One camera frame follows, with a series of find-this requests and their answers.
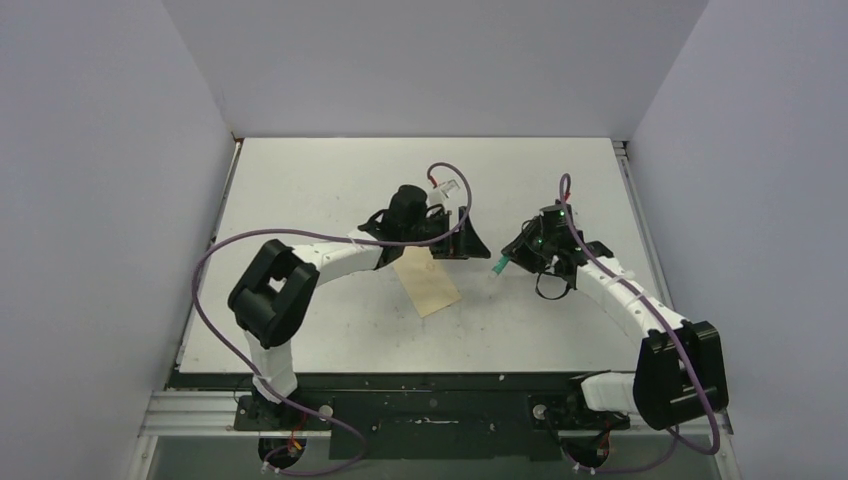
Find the green white glue stick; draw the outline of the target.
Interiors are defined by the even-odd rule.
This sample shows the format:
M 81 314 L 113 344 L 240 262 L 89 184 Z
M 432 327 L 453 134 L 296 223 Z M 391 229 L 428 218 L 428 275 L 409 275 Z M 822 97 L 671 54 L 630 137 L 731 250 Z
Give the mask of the green white glue stick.
M 509 265 L 509 263 L 510 259 L 507 256 L 502 256 L 492 267 L 489 276 L 492 278 L 497 278 L 502 274 L 502 272 Z

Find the cream paper envelope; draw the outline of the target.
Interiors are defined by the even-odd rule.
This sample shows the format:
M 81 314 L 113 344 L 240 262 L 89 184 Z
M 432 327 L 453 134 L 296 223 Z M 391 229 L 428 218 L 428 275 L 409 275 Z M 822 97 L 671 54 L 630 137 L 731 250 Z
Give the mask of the cream paper envelope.
M 448 272 L 428 248 L 406 247 L 393 269 L 420 318 L 462 299 Z

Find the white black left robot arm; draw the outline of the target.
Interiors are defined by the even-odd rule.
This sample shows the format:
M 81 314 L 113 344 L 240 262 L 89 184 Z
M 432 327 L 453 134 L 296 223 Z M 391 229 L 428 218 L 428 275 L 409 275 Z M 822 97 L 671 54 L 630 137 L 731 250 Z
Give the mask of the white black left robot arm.
M 345 242 L 287 246 L 272 239 L 259 249 L 228 298 L 244 330 L 259 375 L 248 409 L 271 429 L 290 428 L 298 403 L 291 340 L 302 326 L 317 287 L 359 271 L 381 269 L 414 243 L 427 241 L 439 260 L 488 259 L 490 250 L 473 229 L 465 206 L 451 208 L 456 181 L 426 191 L 402 185 L 389 205 L 374 213 Z

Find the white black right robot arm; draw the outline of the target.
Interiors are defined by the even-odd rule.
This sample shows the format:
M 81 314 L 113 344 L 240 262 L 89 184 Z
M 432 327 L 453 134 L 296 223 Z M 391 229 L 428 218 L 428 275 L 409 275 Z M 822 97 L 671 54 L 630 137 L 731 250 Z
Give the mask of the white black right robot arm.
M 718 413 L 729 404 L 718 330 L 675 312 L 640 285 L 613 251 L 587 241 L 570 206 L 542 208 L 502 248 L 503 261 L 563 280 L 592 300 L 638 348 L 631 373 L 590 373 L 565 402 L 569 421 L 590 428 L 605 412 L 637 414 L 655 430 Z

